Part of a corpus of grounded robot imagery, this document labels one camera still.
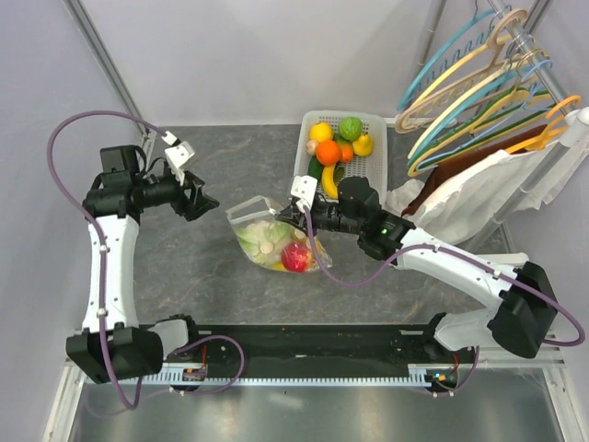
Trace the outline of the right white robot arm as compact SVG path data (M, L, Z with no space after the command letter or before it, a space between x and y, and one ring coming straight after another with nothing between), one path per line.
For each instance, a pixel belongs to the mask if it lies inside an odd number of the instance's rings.
M493 343L522 358L537 356L557 316L556 297L541 266L497 263L442 242L385 210L364 177L343 179L332 202L317 185L310 176L295 177L291 202L276 219L307 235L318 230L355 235L367 256L429 275L482 305L436 320L434 331L421 341L428 360L443 362L458 350Z

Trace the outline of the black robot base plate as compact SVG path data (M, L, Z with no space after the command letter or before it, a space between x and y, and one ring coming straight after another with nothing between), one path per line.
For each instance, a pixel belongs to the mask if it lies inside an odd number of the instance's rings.
M359 360L372 365L434 365L462 367L474 361L474 351L451 352L433 338L429 324L298 324L189 325L189 342L224 335L242 347L245 365L297 358L331 366Z

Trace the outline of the clear polka dot zip bag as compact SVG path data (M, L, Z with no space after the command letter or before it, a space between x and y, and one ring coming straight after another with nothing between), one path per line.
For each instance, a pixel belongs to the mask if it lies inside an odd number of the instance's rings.
M251 262L286 273L318 271L320 266L308 236L275 218L282 210L273 199L257 195L225 213L240 248Z

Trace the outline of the white cauliflower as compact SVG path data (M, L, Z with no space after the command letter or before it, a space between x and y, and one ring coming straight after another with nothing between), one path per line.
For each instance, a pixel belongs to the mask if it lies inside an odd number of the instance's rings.
M237 241L246 256L262 267L281 261L283 248L291 242L291 227L278 221L259 220L235 230Z

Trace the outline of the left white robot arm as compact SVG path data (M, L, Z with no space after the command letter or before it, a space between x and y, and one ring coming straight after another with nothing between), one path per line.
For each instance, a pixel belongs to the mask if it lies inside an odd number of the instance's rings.
M121 145L100 151L102 171L83 201L93 216L91 277L81 331L66 341L68 357L95 383L155 375L172 353L191 362L202 340L189 331L189 318L176 315L141 325L133 296L134 251L142 212L169 205L188 221L218 206L204 194L203 181L189 172L193 148L181 142L165 151L163 171L148 175L139 162L144 152Z

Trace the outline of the red apple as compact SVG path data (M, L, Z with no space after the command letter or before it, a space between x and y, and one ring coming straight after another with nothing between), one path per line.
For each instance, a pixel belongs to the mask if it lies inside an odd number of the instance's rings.
M309 266L309 250L304 244L289 243L282 250L281 260L287 271L303 273Z

